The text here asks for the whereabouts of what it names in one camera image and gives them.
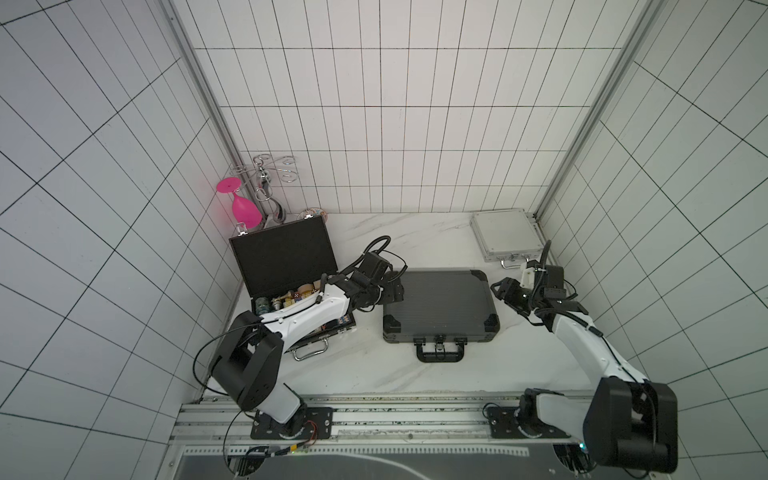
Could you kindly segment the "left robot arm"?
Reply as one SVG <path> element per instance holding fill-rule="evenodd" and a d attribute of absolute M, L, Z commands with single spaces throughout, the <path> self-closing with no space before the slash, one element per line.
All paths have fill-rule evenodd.
<path fill-rule="evenodd" d="M 210 376 L 244 412 L 257 411 L 292 430 L 306 422 L 306 403 L 280 380 L 284 354 L 332 320 L 356 310 L 403 299 L 400 277 L 382 256 L 391 237 L 375 238 L 363 253 L 338 273 L 324 274 L 319 290 L 278 311 L 238 315 L 222 335 L 208 367 Z"/>

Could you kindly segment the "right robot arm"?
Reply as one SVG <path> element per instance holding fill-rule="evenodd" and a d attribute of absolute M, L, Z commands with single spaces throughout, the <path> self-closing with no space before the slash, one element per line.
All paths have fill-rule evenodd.
<path fill-rule="evenodd" d="M 544 249 L 526 263 L 519 279 L 491 285 L 493 295 L 536 327 L 562 342 L 594 389 L 588 404 L 546 389 L 529 388 L 514 417 L 526 438 L 562 432 L 578 441 L 599 466 L 671 474 L 678 466 L 678 402 L 664 383 L 633 367 L 598 329 L 578 301 L 564 270 L 547 262 Z"/>

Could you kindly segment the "black poker case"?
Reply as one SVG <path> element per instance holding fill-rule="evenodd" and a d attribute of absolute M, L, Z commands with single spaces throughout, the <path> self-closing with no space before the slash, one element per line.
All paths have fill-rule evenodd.
<path fill-rule="evenodd" d="M 488 278 L 481 270 L 408 271 L 394 299 L 383 306 L 383 339 L 413 345 L 422 363 L 458 363 L 467 344 L 490 342 L 500 331 Z"/>
<path fill-rule="evenodd" d="M 317 289 L 323 274 L 338 269 L 326 225 L 317 217 L 238 235 L 230 246 L 258 315 L 283 308 L 305 285 Z"/>

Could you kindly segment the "silver poker case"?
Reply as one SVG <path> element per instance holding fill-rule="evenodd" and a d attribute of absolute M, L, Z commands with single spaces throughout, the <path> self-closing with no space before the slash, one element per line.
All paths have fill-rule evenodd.
<path fill-rule="evenodd" d="M 522 209 L 475 212 L 470 227 L 484 261 L 504 269 L 538 259 L 544 248 L 533 219 Z"/>

